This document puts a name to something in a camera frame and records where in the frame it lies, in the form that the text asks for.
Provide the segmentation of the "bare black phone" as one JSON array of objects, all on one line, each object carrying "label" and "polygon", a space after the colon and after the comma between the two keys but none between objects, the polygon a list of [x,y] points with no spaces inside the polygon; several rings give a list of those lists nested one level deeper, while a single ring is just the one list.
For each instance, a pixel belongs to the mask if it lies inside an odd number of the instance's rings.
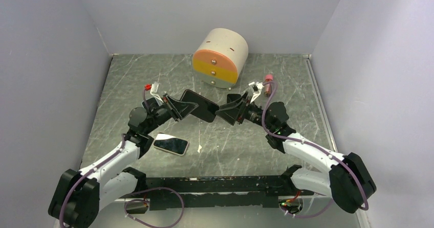
[{"label": "bare black phone", "polygon": [[212,123],[214,121],[216,117],[215,113],[219,110],[218,104],[190,89],[184,91],[181,96],[181,101],[196,103],[198,107],[193,110],[191,114],[207,123]]}]

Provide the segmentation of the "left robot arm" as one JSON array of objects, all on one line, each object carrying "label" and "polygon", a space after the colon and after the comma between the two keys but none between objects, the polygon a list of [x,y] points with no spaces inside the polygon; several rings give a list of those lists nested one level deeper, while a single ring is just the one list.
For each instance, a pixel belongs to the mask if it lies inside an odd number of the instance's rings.
[{"label": "left robot arm", "polygon": [[179,121],[191,114],[198,103],[164,95],[162,103],[136,107],[129,114],[128,131],[121,142],[101,159],[80,170],[65,171],[49,205],[50,216],[60,227],[89,227],[98,213],[115,199],[146,192],[146,174],[131,167],[148,152],[154,138],[149,134],[170,119]]}]

